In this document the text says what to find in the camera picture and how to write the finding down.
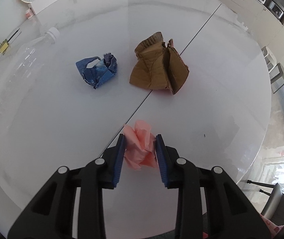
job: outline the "yellow tag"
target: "yellow tag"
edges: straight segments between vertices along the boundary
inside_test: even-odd
[[[8,48],[9,44],[7,42],[5,42],[2,47],[0,48],[0,53],[3,53],[7,48]]]

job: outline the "plastic bottle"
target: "plastic bottle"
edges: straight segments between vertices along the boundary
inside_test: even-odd
[[[0,78],[0,134],[6,133],[40,69],[50,59],[50,46],[60,36],[50,28],[44,36],[22,45]]]

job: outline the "crumpled paper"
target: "crumpled paper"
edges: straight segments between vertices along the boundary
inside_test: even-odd
[[[137,87],[169,89],[176,94],[189,75],[189,68],[174,48],[173,40],[166,47],[161,32],[138,44],[135,54],[138,62],[132,70],[130,84]]]
[[[134,129],[124,125],[123,133],[126,138],[124,159],[130,168],[140,170],[141,165],[157,168],[155,136],[150,131],[151,126],[144,120],[137,120]]]
[[[261,216],[262,220],[265,222],[269,231],[271,232],[272,238],[274,238],[284,228],[284,225],[277,226],[276,224],[274,224],[272,221],[268,220],[267,218],[265,218],[261,214],[259,214],[259,215]]]
[[[118,69],[114,55],[107,53],[103,57],[102,60],[99,57],[85,58],[75,63],[85,82],[92,85],[94,89],[109,81],[115,76]],[[99,59],[100,62],[92,68],[86,68],[89,63],[96,59]]]

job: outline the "bottle cap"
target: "bottle cap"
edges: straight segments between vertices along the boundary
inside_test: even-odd
[[[60,32],[55,27],[50,28],[46,33],[48,33],[54,41],[60,36]]]

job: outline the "crumpled cardboard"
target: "crumpled cardboard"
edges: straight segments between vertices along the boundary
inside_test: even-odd
[[[173,46],[173,40],[165,46],[161,32],[154,33],[142,41],[135,49],[138,62],[130,77],[130,84],[144,89],[169,89],[176,94],[189,75]]]

